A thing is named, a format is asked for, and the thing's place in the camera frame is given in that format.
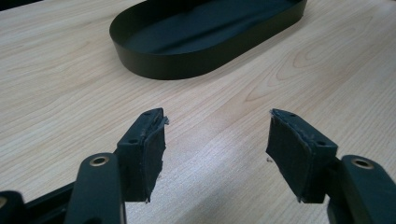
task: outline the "table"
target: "table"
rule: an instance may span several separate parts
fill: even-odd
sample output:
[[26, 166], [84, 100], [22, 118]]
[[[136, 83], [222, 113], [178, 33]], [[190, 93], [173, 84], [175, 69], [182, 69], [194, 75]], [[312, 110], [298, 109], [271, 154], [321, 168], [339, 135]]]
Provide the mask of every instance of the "table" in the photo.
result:
[[0, 12], [0, 190], [26, 202], [112, 152], [138, 115], [170, 119], [151, 203], [129, 223], [328, 223], [265, 153], [269, 110], [294, 112], [396, 179], [396, 2], [309, 0], [303, 18], [201, 77], [137, 76], [108, 28], [138, 1], [45, 0]]

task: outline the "round joint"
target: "round joint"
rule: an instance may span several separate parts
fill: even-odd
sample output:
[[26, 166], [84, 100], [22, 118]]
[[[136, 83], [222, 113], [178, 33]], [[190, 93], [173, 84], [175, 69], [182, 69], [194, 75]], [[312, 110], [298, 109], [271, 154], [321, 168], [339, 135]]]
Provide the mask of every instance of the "round joint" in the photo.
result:
[[91, 166], [101, 166], [101, 165], [106, 164], [107, 162], [108, 162], [108, 157], [101, 156], [101, 157], [93, 158], [90, 161], [90, 165]]
[[3, 196], [0, 196], [0, 209], [2, 207], [4, 207], [4, 205], [6, 205], [6, 203], [7, 203], [7, 198], [3, 197]]
[[367, 160], [362, 160], [362, 159], [353, 159], [352, 164], [366, 170], [372, 170], [374, 169], [374, 166], [372, 163], [370, 163]]

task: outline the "tabletop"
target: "tabletop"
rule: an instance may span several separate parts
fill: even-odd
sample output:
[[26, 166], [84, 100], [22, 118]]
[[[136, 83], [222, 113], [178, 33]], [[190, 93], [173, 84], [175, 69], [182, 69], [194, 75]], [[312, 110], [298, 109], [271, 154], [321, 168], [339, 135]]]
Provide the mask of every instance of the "tabletop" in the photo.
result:
[[282, 33], [200, 77], [154, 80], [120, 62], [108, 29], [139, 1], [45, 0], [0, 12], [0, 190], [26, 202], [162, 107], [163, 171], [129, 223], [328, 223], [265, 153], [269, 111], [298, 114], [396, 179], [396, 1], [308, 0]]

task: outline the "tray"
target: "tray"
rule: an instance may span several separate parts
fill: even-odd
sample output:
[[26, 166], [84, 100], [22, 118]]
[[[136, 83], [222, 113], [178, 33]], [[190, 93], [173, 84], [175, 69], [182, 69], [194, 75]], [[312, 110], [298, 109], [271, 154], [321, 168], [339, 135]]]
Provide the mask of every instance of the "tray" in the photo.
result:
[[110, 36], [142, 77], [208, 73], [297, 22], [306, 0], [148, 0], [119, 14]]

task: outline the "black container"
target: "black container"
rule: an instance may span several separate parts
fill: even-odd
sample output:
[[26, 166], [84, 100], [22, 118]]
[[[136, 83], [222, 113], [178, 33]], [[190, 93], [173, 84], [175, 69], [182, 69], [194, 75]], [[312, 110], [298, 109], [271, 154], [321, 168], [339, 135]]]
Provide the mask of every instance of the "black container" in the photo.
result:
[[148, 0], [110, 25], [132, 72], [182, 79], [210, 72], [297, 22], [306, 0]]

